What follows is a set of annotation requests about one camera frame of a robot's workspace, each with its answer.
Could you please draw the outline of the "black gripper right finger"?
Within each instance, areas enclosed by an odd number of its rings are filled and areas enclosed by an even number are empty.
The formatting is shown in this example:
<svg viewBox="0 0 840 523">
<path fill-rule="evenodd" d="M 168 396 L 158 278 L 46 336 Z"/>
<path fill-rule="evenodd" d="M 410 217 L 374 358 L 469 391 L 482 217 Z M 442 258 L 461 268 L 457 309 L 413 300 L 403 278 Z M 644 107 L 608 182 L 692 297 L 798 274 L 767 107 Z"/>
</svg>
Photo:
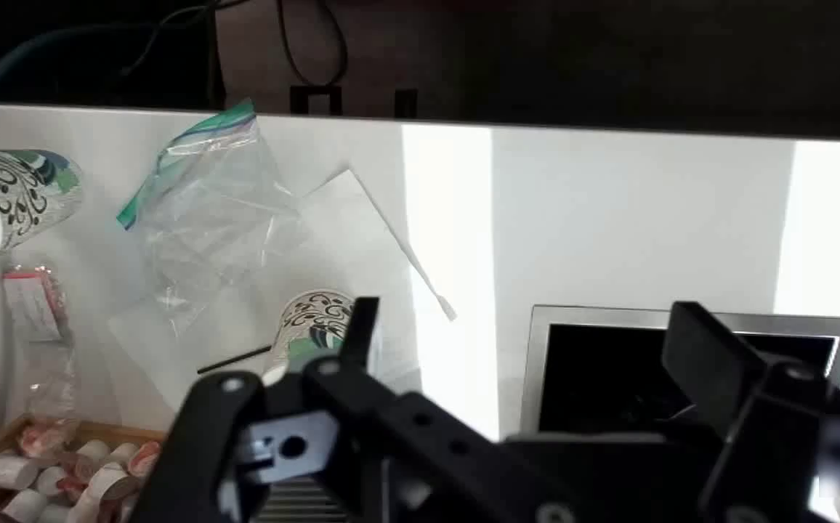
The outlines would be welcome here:
<svg viewBox="0 0 840 523">
<path fill-rule="evenodd" d="M 703 523 L 807 523 L 816 477 L 840 484 L 840 388 L 806 364 L 771 364 L 701 301 L 674 301 L 662 368 L 717 442 Z"/>
</svg>

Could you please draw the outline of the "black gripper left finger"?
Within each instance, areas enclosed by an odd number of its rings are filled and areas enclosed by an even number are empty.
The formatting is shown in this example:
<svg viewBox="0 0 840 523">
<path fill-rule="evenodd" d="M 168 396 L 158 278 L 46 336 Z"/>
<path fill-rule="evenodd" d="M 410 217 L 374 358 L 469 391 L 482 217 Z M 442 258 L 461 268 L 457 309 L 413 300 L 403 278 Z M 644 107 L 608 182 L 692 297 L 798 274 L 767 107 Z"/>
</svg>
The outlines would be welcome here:
<svg viewBox="0 0 840 523">
<path fill-rule="evenodd" d="M 201 377 L 129 523 L 249 523 L 285 481 L 309 479 L 342 516 L 363 515 L 354 416 L 381 300 L 358 297 L 342 345 L 264 387 L 249 371 Z"/>
</svg>

